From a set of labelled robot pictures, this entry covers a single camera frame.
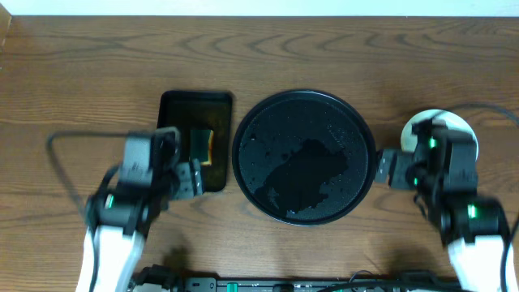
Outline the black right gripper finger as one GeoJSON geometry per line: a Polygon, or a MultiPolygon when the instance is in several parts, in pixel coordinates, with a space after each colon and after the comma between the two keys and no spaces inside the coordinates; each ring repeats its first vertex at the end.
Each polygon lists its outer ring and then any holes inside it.
{"type": "Polygon", "coordinates": [[[397,162],[413,165],[413,153],[400,149],[383,149],[378,151],[378,166],[375,172],[375,183],[388,183],[389,172],[397,162]]]}
{"type": "Polygon", "coordinates": [[[397,190],[411,191],[415,189],[414,177],[410,174],[411,164],[397,162],[389,172],[388,185],[397,190]]]}

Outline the green plate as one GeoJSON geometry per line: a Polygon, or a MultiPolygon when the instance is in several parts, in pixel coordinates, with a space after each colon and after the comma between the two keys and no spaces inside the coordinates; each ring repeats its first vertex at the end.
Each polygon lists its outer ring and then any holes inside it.
{"type": "Polygon", "coordinates": [[[418,138],[412,133],[412,126],[415,123],[422,122],[426,119],[433,118],[436,125],[444,125],[449,130],[463,131],[470,133],[476,144],[476,158],[478,160],[479,144],[477,136],[469,123],[457,114],[442,109],[428,109],[415,114],[404,126],[401,132],[401,150],[404,152],[413,152],[416,149],[418,138]]]}

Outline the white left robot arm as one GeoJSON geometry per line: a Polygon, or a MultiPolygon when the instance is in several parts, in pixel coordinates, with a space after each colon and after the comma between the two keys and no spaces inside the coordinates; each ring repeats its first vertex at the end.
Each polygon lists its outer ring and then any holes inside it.
{"type": "Polygon", "coordinates": [[[125,134],[122,162],[108,169],[85,208],[78,291],[125,291],[151,224],[173,200],[204,191],[198,160],[182,161],[176,127],[125,134]]]}

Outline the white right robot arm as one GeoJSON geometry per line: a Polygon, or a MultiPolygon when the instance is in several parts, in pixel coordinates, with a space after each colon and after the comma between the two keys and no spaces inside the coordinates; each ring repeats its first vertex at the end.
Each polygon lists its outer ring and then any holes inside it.
{"type": "Polygon", "coordinates": [[[415,191],[422,215],[438,230],[463,290],[516,291],[512,240],[502,204],[478,193],[474,135],[426,118],[410,125],[411,150],[384,149],[375,181],[415,191]]]}

